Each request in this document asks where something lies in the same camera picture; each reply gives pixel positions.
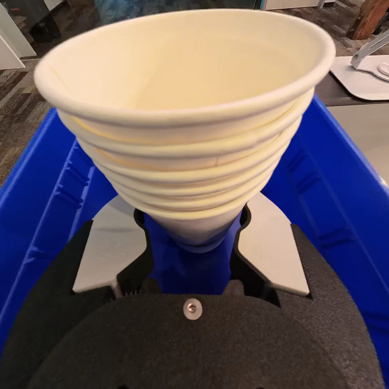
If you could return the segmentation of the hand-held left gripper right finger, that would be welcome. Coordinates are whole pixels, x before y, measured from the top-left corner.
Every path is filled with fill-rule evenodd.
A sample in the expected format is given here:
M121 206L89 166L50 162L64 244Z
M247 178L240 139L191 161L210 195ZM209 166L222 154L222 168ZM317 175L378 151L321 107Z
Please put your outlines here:
M244 294L277 298L276 291L302 297L309 285L291 222L262 193L243 207L230 258L231 279L243 284Z

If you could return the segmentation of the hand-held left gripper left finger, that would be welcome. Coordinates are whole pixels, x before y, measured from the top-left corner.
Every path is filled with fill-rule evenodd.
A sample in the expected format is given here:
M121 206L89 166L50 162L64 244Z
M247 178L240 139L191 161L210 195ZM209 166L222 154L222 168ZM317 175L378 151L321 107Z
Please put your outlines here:
M116 196L93 218L72 290L135 293L153 268L143 212Z

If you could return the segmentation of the blue plastic bin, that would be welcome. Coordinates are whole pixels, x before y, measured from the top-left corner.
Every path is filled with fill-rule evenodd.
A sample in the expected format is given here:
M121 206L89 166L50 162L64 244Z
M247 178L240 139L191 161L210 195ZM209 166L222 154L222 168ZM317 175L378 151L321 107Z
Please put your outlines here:
M388 186L315 96L263 193L335 270L388 352ZM114 196L51 109L1 188L1 349L28 292Z

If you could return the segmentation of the black wheeled case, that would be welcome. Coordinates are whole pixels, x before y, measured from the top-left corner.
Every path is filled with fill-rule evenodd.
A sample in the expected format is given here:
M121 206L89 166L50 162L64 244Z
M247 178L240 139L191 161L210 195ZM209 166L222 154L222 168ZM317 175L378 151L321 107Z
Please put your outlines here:
M36 22L29 31L33 40L37 43L50 43L61 38L61 32L51 13L45 15Z

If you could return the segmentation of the wooden post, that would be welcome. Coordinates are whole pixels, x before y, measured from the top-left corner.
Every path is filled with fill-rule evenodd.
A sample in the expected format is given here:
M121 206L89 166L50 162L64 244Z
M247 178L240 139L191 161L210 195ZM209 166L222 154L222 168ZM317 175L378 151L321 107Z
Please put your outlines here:
M369 38L389 7L388 0L366 0L348 29L346 37L351 40Z

